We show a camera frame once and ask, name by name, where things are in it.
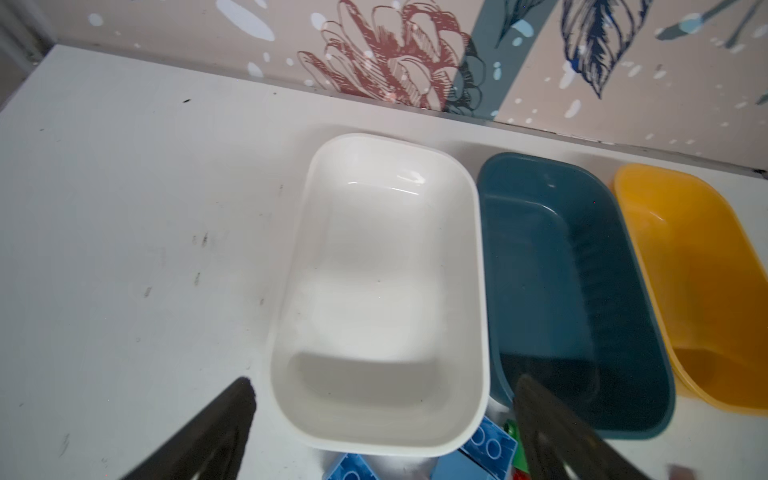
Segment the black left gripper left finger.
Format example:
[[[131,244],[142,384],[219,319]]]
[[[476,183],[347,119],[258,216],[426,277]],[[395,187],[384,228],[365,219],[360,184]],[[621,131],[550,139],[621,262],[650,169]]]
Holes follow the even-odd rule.
[[[237,378],[125,477],[235,479],[256,410],[250,380]]]

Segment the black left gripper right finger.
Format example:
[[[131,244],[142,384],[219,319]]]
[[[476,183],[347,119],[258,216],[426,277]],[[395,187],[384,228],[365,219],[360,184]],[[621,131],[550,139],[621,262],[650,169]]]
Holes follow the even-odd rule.
[[[513,410],[533,479],[644,479],[561,400],[528,374],[517,383]]]

